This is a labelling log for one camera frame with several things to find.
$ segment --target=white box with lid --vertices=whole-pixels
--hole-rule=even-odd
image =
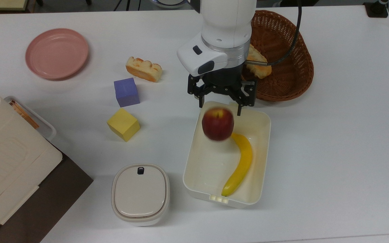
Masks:
[[[61,152],[0,98],[0,224],[61,160]]]
[[[120,219],[136,226],[153,225],[169,206],[169,178],[153,164],[126,166],[115,176],[111,200]]]

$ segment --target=wicker basket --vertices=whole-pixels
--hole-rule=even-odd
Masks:
[[[251,44],[269,62],[283,57],[292,44],[296,26],[285,17],[267,10],[258,10],[252,19]],[[255,76],[244,67],[245,80]],[[285,101],[299,97],[313,80],[313,63],[299,34],[290,55],[281,63],[272,66],[272,74],[258,80],[256,98],[266,101]]]

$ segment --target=red apple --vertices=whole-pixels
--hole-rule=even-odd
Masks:
[[[207,110],[202,118],[202,129],[211,140],[227,139],[233,131],[232,112],[223,107],[213,107]]]

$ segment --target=banana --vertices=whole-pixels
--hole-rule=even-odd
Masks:
[[[222,196],[227,197],[236,191],[244,179],[252,164],[253,152],[249,140],[241,134],[232,133],[231,137],[238,145],[240,157],[239,163],[233,174],[229,177],[222,190]]]

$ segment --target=black button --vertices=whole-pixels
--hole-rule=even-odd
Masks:
[[[144,169],[143,167],[137,168],[137,174],[138,174],[138,175],[143,175],[143,174],[144,174],[144,171],[145,171],[145,169]]]
[[[198,69],[198,74],[204,74],[214,69],[214,61],[209,61],[204,65],[200,66]]]
[[[200,55],[202,51],[199,49],[199,46],[193,46],[193,51],[196,52],[196,54]]]

